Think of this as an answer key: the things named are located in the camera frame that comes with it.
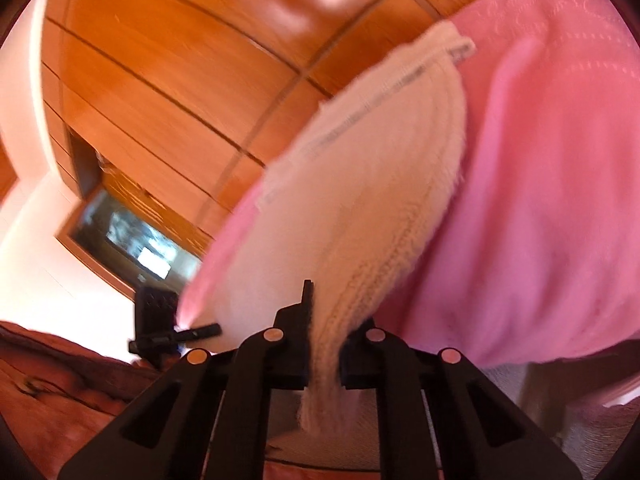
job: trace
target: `wooden wall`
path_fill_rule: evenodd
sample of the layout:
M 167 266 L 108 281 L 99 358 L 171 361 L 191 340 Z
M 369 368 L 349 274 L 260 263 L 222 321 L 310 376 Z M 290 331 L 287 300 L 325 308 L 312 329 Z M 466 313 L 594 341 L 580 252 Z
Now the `wooden wall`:
M 215 236 L 318 104 L 472 0 L 49 0 L 42 83 L 68 124 Z

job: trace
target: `pink bedsheet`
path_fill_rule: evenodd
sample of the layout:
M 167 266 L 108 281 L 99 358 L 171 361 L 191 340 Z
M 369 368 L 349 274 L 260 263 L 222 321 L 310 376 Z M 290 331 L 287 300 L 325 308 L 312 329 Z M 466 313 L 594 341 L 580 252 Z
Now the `pink bedsheet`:
M 590 354 L 640 330 L 640 51 L 608 0 L 478 0 L 463 184 L 377 323 L 483 367 Z M 254 187 L 181 297 L 181 325 L 257 214 Z

